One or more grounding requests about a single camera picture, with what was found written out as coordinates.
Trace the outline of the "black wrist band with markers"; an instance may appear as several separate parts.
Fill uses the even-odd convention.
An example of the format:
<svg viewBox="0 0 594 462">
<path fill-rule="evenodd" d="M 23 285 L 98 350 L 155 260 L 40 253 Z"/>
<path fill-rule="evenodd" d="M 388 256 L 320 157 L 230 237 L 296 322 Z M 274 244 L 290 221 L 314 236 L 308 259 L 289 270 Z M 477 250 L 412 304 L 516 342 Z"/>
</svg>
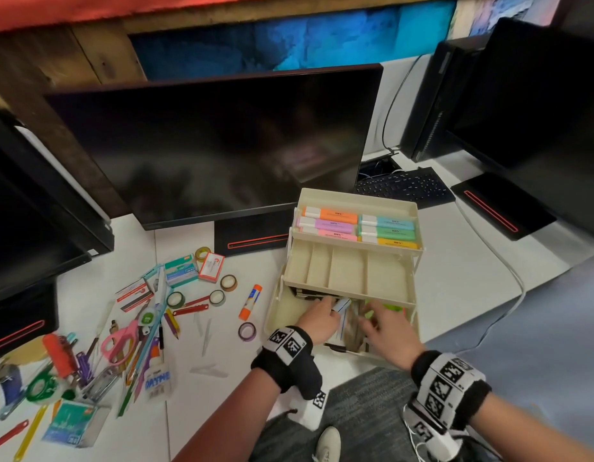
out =
<svg viewBox="0 0 594 462">
<path fill-rule="evenodd" d="M 264 342 L 250 368 L 265 372 L 286 393 L 296 387 L 304 400 L 314 400 L 323 378 L 312 355 L 313 342 L 302 328 L 276 329 Z"/>
</svg>

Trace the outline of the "black monitor thick frame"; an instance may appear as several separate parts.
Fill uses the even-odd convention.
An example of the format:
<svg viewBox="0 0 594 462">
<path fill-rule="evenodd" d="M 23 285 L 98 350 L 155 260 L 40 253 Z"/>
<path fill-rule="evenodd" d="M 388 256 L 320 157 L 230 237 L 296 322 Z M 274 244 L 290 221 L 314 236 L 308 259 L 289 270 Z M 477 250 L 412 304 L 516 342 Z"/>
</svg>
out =
<svg viewBox="0 0 594 462">
<path fill-rule="evenodd" d="M 0 113 L 0 301 L 115 250 L 110 222 Z"/>
</svg>

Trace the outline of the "set of pastel highlighters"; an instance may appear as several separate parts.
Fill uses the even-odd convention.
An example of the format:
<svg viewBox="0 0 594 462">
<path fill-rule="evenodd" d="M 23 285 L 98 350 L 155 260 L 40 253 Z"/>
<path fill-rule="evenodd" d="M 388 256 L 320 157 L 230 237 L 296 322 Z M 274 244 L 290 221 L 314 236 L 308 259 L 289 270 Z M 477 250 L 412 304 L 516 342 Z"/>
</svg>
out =
<svg viewBox="0 0 594 462">
<path fill-rule="evenodd" d="M 409 216 L 374 216 L 348 210 L 305 206 L 299 209 L 293 227 L 300 233 L 342 241 L 396 248 L 422 248 L 418 222 L 416 218 Z"/>
</svg>

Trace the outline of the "light blue pen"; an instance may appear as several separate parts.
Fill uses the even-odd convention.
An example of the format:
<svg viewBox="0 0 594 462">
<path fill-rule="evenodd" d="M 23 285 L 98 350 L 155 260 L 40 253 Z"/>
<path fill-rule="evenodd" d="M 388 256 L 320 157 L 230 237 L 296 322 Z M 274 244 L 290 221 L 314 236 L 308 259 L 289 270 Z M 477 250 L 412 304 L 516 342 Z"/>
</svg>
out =
<svg viewBox="0 0 594 462">
<path fill-rule="evenodd" d="M 158 336 L 158 330 L 162 324 L 162 315 L 165 312 L 165 307 L 162 304 L 155 304 L 153 307 L 149 306 L 144 312 L 144 316 L 152 315 L 148 324 L 141 326 L 143 331 L 142 340 L 139 342 L 134 356 L 131 358 L 129 367 L 126 373 L 126 384 L 131 385 L 132 381 L 136 381 L 141 369 L 144 367 L 144 362 L 148 357 L 149 351 L 152 348 L 154 338 Z"/>
</svg>

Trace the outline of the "red orange marker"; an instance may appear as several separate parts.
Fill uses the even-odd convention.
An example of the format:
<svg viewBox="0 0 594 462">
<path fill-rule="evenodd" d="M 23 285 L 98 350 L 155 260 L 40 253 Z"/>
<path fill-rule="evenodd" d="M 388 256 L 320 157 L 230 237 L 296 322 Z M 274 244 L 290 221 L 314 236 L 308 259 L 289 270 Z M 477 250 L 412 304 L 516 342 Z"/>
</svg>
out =
<svg viewBox="0 0 594 462">
<path fill-rule="evenodd" d="M 77 361 L 66 336 L 49 333 L 42 338 L 42 343 L 59 378 L 78 374 Z"/>
</svg>

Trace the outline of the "white shoe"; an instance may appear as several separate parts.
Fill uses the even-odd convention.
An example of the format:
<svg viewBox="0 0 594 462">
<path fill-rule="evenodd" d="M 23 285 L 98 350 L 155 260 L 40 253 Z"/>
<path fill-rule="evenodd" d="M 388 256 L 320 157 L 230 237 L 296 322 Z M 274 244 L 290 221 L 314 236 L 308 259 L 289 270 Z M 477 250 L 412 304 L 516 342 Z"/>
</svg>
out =
<svg viewBox="0 0 594 462">
<path fill-rule="evenodd" d="M 328 426 L 320 435 L 313 462 L 339 462 L 341 457 L 341 435 L 334 426 Z"/>
</svg>

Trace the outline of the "black flat base red stripe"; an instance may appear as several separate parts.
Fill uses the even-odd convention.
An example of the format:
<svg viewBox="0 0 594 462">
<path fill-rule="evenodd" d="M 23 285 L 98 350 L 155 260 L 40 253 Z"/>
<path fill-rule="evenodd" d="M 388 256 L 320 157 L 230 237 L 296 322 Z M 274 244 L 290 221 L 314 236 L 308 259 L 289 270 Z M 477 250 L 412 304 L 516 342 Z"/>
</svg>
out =
<svg viewBox="0 0 594 462">
<path fill-rule="evenodd" d="M 469 178 L 450 190 L 512 241 L 557 221 L 535 198 L 492 172 Z"/>
</svg>

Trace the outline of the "small teal staple box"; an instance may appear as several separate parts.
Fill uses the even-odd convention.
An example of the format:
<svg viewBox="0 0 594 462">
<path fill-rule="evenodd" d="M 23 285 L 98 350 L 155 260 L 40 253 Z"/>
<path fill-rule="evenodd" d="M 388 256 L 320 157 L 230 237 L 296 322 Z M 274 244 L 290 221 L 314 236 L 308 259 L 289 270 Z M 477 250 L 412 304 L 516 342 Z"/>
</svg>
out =
<svg viewBox="0 0 594 462">
<path fill-rule="evenodd" d="M 193 254 L 163 264 L 166 283 L 177 288 L 199 278 L 197 262 Z"/>
</svg>

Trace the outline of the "long red clip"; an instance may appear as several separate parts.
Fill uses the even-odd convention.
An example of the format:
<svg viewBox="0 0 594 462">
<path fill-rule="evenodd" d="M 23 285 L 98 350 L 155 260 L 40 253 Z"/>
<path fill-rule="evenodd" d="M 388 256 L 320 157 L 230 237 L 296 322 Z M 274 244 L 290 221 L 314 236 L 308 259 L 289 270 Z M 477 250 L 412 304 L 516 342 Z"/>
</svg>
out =
<svg viewBox="0 0 594 462">
<path fill-rule="evenodd" d="M 0 436 L 0 447 L 2 445 L 4 445 L 5 443 L 7 443 L 8 441 L 10 441 L 11 439 L 13 439 L 18 434 L 22 433 L 29 426 L 29 424 L 30 424 L 30 420 L 25 419 L 22 422 L 20 422 L 19 424 L 17 424 L 15 427 L 10 429 L 9 431 L 7 431 L 5 434 L 1 435 Z"/>
</svg>

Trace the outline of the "person's right hand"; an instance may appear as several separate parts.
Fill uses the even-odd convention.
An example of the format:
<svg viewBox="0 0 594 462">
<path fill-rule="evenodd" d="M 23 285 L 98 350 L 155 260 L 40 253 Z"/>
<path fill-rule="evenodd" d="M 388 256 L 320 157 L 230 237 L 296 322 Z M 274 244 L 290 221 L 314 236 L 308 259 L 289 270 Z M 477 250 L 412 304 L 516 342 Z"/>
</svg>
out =
<svg viewBox="0 0 594 462">
<path fill-rule="evenodd" d="M 371 303 L 371 310 L 385 309 Z M 385 342 L 370 342 L 375 351 L 390 364 L 409 372 L 426 348 L 409 321 L 400 312 L 391 311 L 391 333 Z"/>
</svg>

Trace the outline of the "large teal clear box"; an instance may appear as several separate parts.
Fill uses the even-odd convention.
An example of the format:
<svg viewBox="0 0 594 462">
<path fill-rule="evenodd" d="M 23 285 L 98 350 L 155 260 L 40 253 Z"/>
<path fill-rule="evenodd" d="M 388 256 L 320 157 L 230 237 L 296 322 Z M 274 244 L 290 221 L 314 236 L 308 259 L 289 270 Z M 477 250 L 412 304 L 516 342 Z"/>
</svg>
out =
<svg viewBox="0 0 594 462">
<path fill-rule="evenodd" d="M 76 449 L 91 448 L 111 408 L 76 401 L 63 401 L 41 441 Z"/>
</svg>

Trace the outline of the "black computer tower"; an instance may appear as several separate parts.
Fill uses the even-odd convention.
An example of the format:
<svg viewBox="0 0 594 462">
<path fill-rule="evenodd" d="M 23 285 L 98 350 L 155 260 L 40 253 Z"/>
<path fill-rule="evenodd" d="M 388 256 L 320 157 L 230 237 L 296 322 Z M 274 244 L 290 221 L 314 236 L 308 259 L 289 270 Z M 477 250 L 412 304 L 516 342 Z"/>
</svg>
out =
<svg viewBox="0 0 594 462">
<path fill-rule="evenodd" d="M 400 143 L 413 162 L 435 159 L 462 149 L 447 131 L 490 33 L 441 41 L 428 63 Z"/>
</svg>

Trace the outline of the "blue hole punch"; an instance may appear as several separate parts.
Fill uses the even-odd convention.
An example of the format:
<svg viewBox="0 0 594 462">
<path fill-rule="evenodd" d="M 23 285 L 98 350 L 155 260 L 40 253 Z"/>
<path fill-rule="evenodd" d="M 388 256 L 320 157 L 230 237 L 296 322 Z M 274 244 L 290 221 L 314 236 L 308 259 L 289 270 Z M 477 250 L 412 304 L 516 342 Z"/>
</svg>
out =
<svg viewBox="0 0 594 462">
<path fill-rule="evenodd" d="M 8 362 L 0 363 L 0 388 L 5 402 L 0 409 L 0 421 L 4 421 L 25 398 L 22 375 L 18 365 Z"/>
</svg>

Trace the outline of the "pink scissors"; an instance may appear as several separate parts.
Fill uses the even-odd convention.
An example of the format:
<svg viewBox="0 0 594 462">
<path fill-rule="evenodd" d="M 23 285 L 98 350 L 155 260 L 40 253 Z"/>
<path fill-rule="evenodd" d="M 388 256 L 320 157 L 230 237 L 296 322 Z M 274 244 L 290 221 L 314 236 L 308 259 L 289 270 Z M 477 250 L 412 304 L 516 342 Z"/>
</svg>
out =
<svg viewBox="0 0 594 462">
<path fill-rule="evenodd" d="M 123 365 L 131 357 L 139 342 L 139 322 L 132 320 L 128 326 L 111 333 L 100 346 L 100 352 L 109 364 Z"/>
</svg>

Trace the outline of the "black monitor base red stripe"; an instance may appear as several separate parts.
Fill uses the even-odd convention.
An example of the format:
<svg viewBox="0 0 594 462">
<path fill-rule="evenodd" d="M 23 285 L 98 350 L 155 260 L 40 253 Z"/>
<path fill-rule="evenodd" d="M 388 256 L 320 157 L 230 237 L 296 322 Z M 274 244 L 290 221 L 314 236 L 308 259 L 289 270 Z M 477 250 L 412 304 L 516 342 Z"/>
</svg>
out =
<svg viewBox="0 0 594 462">
<path fill-rule="evenodd" d="M 286 248 L 293 209 L 214 222 L 214 252 L 224 257 Z"/>
</svg>

